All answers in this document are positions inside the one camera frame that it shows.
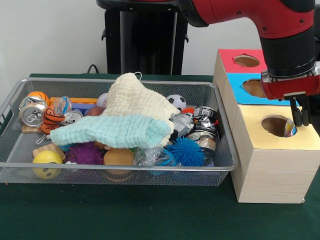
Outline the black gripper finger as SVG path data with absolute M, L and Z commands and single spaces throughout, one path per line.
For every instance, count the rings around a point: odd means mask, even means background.
M 302 123 L 304 126 L 308 126 L 310 124 L 310 103 L 308 96 L 301 97 L 301 117 Z
M 297 127 L 301 127 L 302 126 L 301 110 L 297 107 L 296 100 L 294 98 L 291 98 L 289 102 L 290 102 L 293 122 Z

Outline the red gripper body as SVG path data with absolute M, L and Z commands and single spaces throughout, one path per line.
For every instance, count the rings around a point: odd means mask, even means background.
M 267 71 L 261 73 L 261 86 L 267 99 L 282 100 L 288 96 L 306 94 L 307 96 L 320 93 L 320 62 L 307 74 L 291 78 L 274 78 Z

